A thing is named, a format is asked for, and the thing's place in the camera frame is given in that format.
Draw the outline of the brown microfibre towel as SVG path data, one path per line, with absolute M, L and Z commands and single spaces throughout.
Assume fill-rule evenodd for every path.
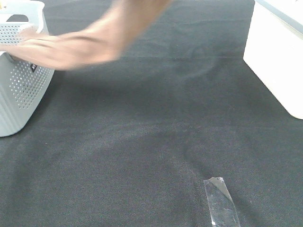
M 54 70 L 73 70 L 119 59 L 123 51 L 171 4 L 170 0 L 115 0 L 97 21 L 62 35 L 21 32 L 17 45 L 1 45 L 13 57 Z

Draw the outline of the black fabric table cover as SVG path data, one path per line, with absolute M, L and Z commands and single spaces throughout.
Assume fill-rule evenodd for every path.
M 243 227 L 303 224 L 303 122 L 243 61 L 252 0 L 176 0 L 121 59 L 57 71 L 0 140 L 3 227 L 209 227 L 222 177 Z

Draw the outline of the clear adhesive tape strip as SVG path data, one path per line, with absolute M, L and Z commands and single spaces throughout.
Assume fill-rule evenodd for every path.
M 213 227 L 240 227 L 238 214 L 222 177 L 204 180 Z

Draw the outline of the grey perforated plastic basket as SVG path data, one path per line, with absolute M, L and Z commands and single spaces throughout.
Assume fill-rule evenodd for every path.
M 0 43 L 16 45 L 18 34 L 29 27 L 48 33 L 45 4 L 37 0 L 0 2 Z M 0 135 L 19 132 L 37 108 L 53 77 L 54 70 L 13 59 L 0 52 Z

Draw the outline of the white plastic storage box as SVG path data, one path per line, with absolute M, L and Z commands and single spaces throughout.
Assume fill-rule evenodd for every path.
M 286 111 L 303 117 L 303 2 L 257 0 L 243 59 Z

